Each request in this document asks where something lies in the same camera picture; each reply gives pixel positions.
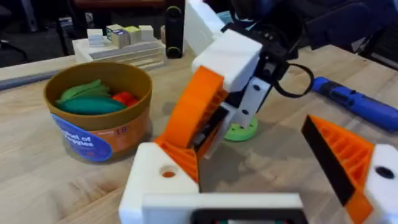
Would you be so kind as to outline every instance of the orange plastic fin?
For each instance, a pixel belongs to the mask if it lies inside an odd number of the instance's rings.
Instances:
[[[302,133],[354,223],[362,223],[373,206],[363,193],[374,145],[316,116],[307,116]]]
[[[164,138],[170,144],[187,148],[228,93],[223,89],[224,77],[199,67],[178,101],[167,124]]]
[[[165,133],[155,140],[195,182],[199,181],[198,157],[192,139],[227,97],[223,82],[221,75],[199,67],[175,106]]]
[[[181,167],[196,183],[199,182],[198,159],[193,149],[179,148],[165,141],[164,135],[155,142]]]

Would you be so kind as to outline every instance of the blue tool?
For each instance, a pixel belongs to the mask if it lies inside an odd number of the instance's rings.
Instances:
[[[398,131],[398,110],[387,104],[324,77],[315,79],[312,90],[386,131]]]

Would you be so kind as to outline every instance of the round container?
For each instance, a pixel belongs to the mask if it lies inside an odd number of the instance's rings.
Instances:
[[[110,87],[112,95],[130,91],[139,102],[124,110],[103,115],[71,114],[56,107],[55,101],[65,90],[97,79]],[[92,62],[66,69],[54,76],[44,90],[45,102],[65,139],[77,154],[90,161],[108,161],[136,149],[146,132],[151,94],[152,81],[146,72],[113,62]],[[78,134],[70,131],[69,123],[80,129],[76,131]],[[102,140],[109,144],[111,151],[96,147],[106,145]]]

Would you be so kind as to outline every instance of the wooden tabletop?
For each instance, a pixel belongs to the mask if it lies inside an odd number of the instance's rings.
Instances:
[[[150,71],[152,136],[158,136],[188,83],[193,55]],[[356,89],[398,107],[395,71],[335,47],[303,49],[298,63],[316,76]],[[73,57],[0,69],[0,77],[65,68]],[[308,83],[291,69],[282,86],[299,90]],[[76,160],[43,100],[46,82],[0,92],[0,223],[119,223],[118,205],[133,158],[106,165]],[[224,142],[211,160],[200,162],[205,192],[298,192],[310,223],[346,223],[344,210],[300,128],[315,114],[372,142],[398,144],[398,138],[310,93],[299,99],[276,91],[258,113],[259,130],[250,141]]]

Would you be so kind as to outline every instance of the green base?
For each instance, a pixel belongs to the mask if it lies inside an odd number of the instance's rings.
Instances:
[[[259,120],[256,117],[253,117],[247,128],[232,124],[224,138],[230,141],[247,141],[256,134],[258,126]]]

